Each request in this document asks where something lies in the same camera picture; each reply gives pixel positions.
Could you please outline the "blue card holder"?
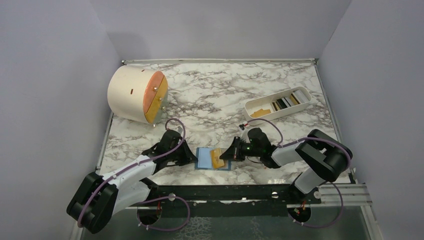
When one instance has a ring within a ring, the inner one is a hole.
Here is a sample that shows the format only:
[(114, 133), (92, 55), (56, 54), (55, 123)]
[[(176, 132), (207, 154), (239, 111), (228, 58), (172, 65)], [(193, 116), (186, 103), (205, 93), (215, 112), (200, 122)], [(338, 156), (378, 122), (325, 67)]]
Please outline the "blue card holder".
[(215, 170), (215, 171), (230, 171), (232, 168), (232, 162), (230, 160), (219, 160), (214, 163), (215, 160), (212, 158), (211, 147), (198, 147), (196, 149), (197, 161), (194, 163), (195, 170)]

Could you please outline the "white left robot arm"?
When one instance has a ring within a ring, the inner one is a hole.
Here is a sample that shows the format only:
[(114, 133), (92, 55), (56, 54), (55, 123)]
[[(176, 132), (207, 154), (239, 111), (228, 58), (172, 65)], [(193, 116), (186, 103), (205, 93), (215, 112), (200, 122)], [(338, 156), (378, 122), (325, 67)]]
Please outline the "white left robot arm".
[(185, 166), (198, 162), (183, 136), (168, 129), (161, 140), (144, 150), (131, 163), (99, 175), (85, 176), (66, 208), (79, 227), (98, 233), (112, 216), (137, 203), (152, 205), (157, 200), (158, 185), (150, 177), (169, 163)]

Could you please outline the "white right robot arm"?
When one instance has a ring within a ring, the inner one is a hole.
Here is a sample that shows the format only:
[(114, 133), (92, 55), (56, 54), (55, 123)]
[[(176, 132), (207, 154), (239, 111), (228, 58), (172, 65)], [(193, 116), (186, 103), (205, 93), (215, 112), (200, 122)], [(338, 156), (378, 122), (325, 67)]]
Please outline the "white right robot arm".
[(247, 157), (259, 158), (270, 169), (304, 161), (308, 168), (288, 187), (289, 199), (300, 204), (318, 186), (337, 180), (349, 168), (353, 153), (319, 129), (313, 129), (306, 137), (277, 146), (271, 144), (260, 128), (255, 127), (247, 131), (246, 139), (235, 137), (219, 159), (244, 161)]

